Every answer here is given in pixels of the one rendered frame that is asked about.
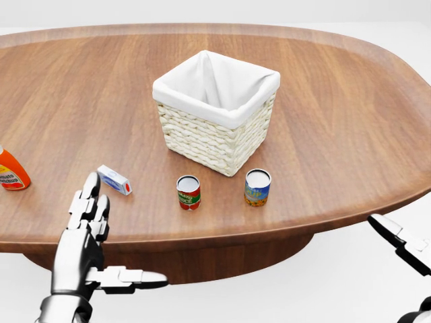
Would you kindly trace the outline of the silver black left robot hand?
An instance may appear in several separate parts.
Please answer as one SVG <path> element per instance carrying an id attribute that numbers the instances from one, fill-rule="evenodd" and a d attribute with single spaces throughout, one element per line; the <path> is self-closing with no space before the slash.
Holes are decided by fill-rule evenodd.
<path id="1" fill-rule="evenodd" d="M 161 273 L 104 266 L 102 243 L 110 229 L 110 200 L 100 194 L 100 186 L 99 174 L 92 172 L 73 196 L 69 222 L 55 254 L 51 293 L 89 300 L 97 289 L 107 294 L 132 294 L 136 289 L 167 286 L 168 278 Z"/>

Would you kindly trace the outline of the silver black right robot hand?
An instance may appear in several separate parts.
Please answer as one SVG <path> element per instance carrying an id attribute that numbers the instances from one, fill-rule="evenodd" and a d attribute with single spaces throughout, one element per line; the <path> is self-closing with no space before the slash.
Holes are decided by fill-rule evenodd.
<path id="1" fill-rule="evenodd" d="M 379 214 L 367 221 L 373 229 L 395 248 L 395 253 L 422 276 L 431 276 L 431 240 L 413 236 L 405 227 Z"/>

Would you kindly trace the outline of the white blue cream cheese box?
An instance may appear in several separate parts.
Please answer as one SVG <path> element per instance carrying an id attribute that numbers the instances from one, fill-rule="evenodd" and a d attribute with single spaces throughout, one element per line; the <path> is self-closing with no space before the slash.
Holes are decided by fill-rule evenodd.
<path id="1" fill-rule="evenodd" d="M 101 181 L 117 192 L 127 196 L 133 192 L 131 183 L 128 178 L 120 175 L 111 168 L 101 165 L 97 168 L 97 173 Z"/>

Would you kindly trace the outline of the blue alphabet soup can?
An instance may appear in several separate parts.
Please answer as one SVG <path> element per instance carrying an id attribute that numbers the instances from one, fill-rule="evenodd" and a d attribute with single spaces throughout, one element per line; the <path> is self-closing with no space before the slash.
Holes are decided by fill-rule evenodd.
<path id="1" fill-rule="evenodd" d="M 268 199 L 271 175 L 263 169 L 255 168 L 247 172 L 244 186 L 244 199 L 252 207 L 263 206 Z"/>

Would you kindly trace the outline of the woven basket with white liner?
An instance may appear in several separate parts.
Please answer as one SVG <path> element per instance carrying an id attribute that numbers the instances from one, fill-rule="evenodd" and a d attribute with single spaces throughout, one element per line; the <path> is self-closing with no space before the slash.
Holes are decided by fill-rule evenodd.
<path id="1" fill-rule="evenodd" d="M 279 72 L 202 50 L 153 83 L 166 146 L 232 177 L 267 136 Z"/>

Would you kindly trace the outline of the orange ketchup bottle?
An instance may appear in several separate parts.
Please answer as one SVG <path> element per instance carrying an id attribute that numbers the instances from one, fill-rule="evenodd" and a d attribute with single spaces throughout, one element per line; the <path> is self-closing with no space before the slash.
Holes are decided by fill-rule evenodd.
<path id="1" fill-rule="evenodd" d="M 0 145 L 0 186 L 5 190 L 24 190 L 31 179 L 19 161 Z"/>

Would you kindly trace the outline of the red tomato sauce can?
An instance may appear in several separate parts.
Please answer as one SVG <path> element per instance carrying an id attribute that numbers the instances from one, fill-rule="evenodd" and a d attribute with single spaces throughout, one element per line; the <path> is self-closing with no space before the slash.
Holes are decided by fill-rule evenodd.
<path id="1" fill-rule="evenodd" d="M 197 177 L 181 176 L 176 182 L 180 207 L 186 211 L 196 210 L 201 204 L 201 187 Z"/>

